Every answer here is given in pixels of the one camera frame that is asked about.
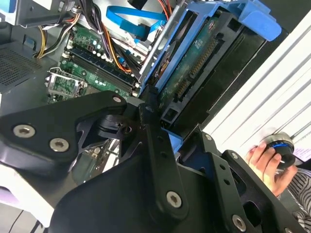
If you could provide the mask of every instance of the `white panel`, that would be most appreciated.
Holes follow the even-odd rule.
[[[284,131],[294,138],[297,155],[311,156],[306,153],[311,148],[306,143],[311,132],[310,41],[311,12],[204,129],[221,152],[231,149],[243,156],[263,137]]]
[[[51,10],[52,7],[52,0],[33,0],[34,2],[38,3],[39,5]]]

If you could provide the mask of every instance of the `bolt head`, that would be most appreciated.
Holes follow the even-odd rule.
[[[208,141],[211,141],[211,140],[212,140],[212,137],[209,136],[208,134],[205,134],[205,137],[207,138]]]
[[[121,99],[119,97],[114,97],[113,100],[117,103],[121,103]]]
[[[290,229],[285,228],[285,233],[293,233]]]
[[[13,128],[13,133],[20,138],[30,138],[35,135],[35,129],[30,125],[17,125]]]
[[[166,194],[166,200],[174,208],[180,208],[181,207],[182,200],[181,200],[180,196],[173,191],[169,191]]]
[[[150,106],[146,106],[146,109],[147,109],[149,112],[151,112],[151,113],[154,112],[154,110],[153,110]]]
[[[238,158],[239,158],[239,157],[237,156],[236,153],[232,153],[232,157],[233,157],[234,159],[238,159]]]
[[[238,228],[240,230],[240,232],[246,231],[246,224],[240,216],[233,215],[232,216],[232,222],[236,226],[236,228]]]
[[[69,149],[69,143],[63,138],[54,138],[50,141],[50,148],[55,152],[65,152]]]

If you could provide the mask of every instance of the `finger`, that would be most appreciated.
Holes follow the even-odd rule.
[[[277,190],[275,192],[275,195],[280,195],[290,184],[293,177],[296,175],[298,171],[298,168],[294,165],[290,166],[286,169],[286,171],[279,177],[279,179],[276,181],[276,187]]]
[[[259,158],[261,157],[264,149],[266,148],[267,144],[262,142],[254,151],[253,156],[249,160],[249,166],[251,168],[255,168]]]
[[[274,182],[274,176],[276,174],[277,166],[281,162],[281,155],[276,154],[273,158],[269,161],[267,168],[264,171],[263,180],[265,182]]]
[[[274,154],[276,153],[276,150],[272,147],[270,147],[268,150],[266,150],[262,156],[259,158],[256,169],[262,173],[264,173],[265,169],[267,168],[269,161],[273,158]]]
[[[250,160],[251,157],[253,156],[254,151],[256,150],[256,148],[257,148],[257,147],[252,148],[252,149],[247,153],[246,158],[245,158],[247,164],[249,164],[249,160]]]

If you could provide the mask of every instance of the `vent grille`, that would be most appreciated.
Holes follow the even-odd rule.
[[[9,48],[0,49],[0,84],[9,86],[42,66]]]

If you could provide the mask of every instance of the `wire bundle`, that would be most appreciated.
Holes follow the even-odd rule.
[[[88,24],[94,31],[96,31],[101,36],[103,48],[107,58],[113,59],[118,68],[123,70],[124,72],[131,72],[130,69],[123,67],[118,60],[118,56],[122,57],[121,53],[117,54],[116,52],[120,51],[120,48],[111,39],[109,32],[102,23],[102,14],[99,7],[94,4],[92,0],[79,0],[79,2]]]
[[[42,27],[40,26],[39,27],[39,30],[41,32],[41,35],[42,35],[42,44],[41,44],[41,49],[40,51],[35,55],[36,58],[38,59],[41,59],[43,57],[45,57],[46,55],[56,51],[59,46],[61,45],[61,43],[64,41],[67,33],[73,28],[73,26],[78,22],[79,20],[79,17],[80,15],[79,14],[76,14],[76,16],[67,21],[67,23],[69,23],[68,25],[65,25],[63,28],[62,28],[62,31],[60,32],[59,34],[59,37],[57,39],[57,41],[51,46],[49,47],[48,49],[45,49],[45,46],[46,46],[46,43],[47,43],[47,36],[45,34],[45,31],[42,29]]]
[[[162,8],[163,8],[163,11],[164,11],[164,14],[166,16],[166,19],[169,20],[170,16],[172,15],[172,8],[171,8],[171,4],[170,4],[170,0],[157,0]]]

